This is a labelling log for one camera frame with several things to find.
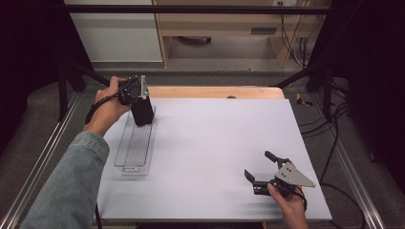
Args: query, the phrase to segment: wooden cabinet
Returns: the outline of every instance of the wooden cabinet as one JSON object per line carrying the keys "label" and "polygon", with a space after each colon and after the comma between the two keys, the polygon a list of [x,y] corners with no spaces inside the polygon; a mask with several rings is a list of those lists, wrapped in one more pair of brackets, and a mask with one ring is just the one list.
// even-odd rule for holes
{"label": "wooden cabinet", "polygon": [[[273,6],[273,0],[153,0],[155,5]],[[295,6],[325,6],[329,0],[297,0]],[[280,67],[297,37],[316,38],[323,20],[314,15],[156,14],[163,64],[167,66],[172,36],[267,36]]]}

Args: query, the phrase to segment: forearm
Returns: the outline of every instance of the forearm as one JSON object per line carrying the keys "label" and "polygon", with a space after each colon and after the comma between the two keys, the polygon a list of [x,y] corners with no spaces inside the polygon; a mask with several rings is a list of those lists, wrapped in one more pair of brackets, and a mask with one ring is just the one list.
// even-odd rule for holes
{"label": "forearm", "polygon": [[108,154],[108,145],[100,135],[77,135],[43,186],[22,228],[90,228]]}

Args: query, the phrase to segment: person's left hand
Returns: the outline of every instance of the person's left hand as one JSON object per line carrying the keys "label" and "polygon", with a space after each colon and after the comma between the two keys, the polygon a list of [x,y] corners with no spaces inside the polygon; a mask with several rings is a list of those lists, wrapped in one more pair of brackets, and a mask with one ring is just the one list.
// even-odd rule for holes
{"label": "person's left hand", "polygon": [[[118,91],[119,82],[125,81],[124,78],[116,76],[111,77],[110,87],[105,90],[99,90],[96,93],[95,104],[102,98],[114,94]],[[131,105],[123,106],[118,98],[112,98],[102,104],[93,114],[90,122],[84,126],[83,131],[90,131],[104,136],[110,127],[116,123],[119,118],[131,109]]]}

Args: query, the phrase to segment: black fabric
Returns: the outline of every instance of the black fabric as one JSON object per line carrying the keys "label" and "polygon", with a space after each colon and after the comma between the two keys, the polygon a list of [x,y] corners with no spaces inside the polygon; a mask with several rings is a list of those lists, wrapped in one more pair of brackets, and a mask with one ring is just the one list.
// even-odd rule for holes
{"label": "black fabric", "polygon": [[[341,52],[335,53],[330,68],[333,76],[348,79],[350,105],[370,150],[385,162],[405,193],[403,28],[403,1],[364,1],[341,37],[337,46]],[[321,37],[314,59],[321,56],[325,41],[332,37],[330,30],[321,32]]]}
{"label": "black fabric", "polygon": [[[63,0],[52,2],[64,4]],[[0,0],[0,152],[25,112],[28,95],[57,81],[64,61],[93,69],[70,14],[44,11],[40,4]]]}

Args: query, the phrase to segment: gray floor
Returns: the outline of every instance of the gray floor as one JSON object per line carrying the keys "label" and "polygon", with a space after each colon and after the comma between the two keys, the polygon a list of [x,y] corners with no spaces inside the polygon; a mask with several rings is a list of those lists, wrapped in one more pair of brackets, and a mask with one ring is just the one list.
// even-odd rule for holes
{"label": "gray floor", "polygon": [[[129,76],[132,69],[115,69],[112,66],[98,64],[102,74]],[[213,37],[210,44],[201,41],[175,39],[166,69],[149,63],[136,64],[137,69],[147,74],[149,85],[248,85],[268,86],[289,77],[301,69],[293,59],[284,69],[278,68],[271,48],[265,38],[224,38]],[[94,93],[101,86],[94,80],[86,78],[89,84],[87,92],[81,95],[75,113],[64,135],[58,142],[48,166],[39,179],[32,198],[22,212],[24,218],[42,184],[53,167],[63,155],[70,141],[81,130],[84,116],[93,101]],[[304,101],[315,102],[318,94],[308,94],[305,90],[306,79],[302,79],[284,88],[286,98],[299,125],[311,123],[321,117],[316,106],[300,105],[296,95]],[[56,125],[58,116],[56,84],[37,90],[29,97],[29,107],[23,116],[21,125],[13,136],[0,160],[0,216],[6,215],[18,192],[30,174],[36,160]],[[336,105],[344,102],[340,94],[333,94],[332,102]],[[302,132],[318,126],[321,121],[303,126]],[[361,177],[385,228],[405,228],[405,197],[400,192],[383,164],[369,160],[368,148],[362,135],[349,115],[338,119],[339,139]],[[328,157],[331,142],[327,133],[310,137],[303,135],[309,157],[318,177],[321,176]],[[332,157],[325,181],[334,184],[353,197],[352,189],[336,155]],[[345,228],[359,228],[361,217],[355,206],[331,188],[323,187],[333,221]],[[267,228],[282,228],[281,222],[270,222]],[[311,228],[334,228],[329,222],[311,222]]]}

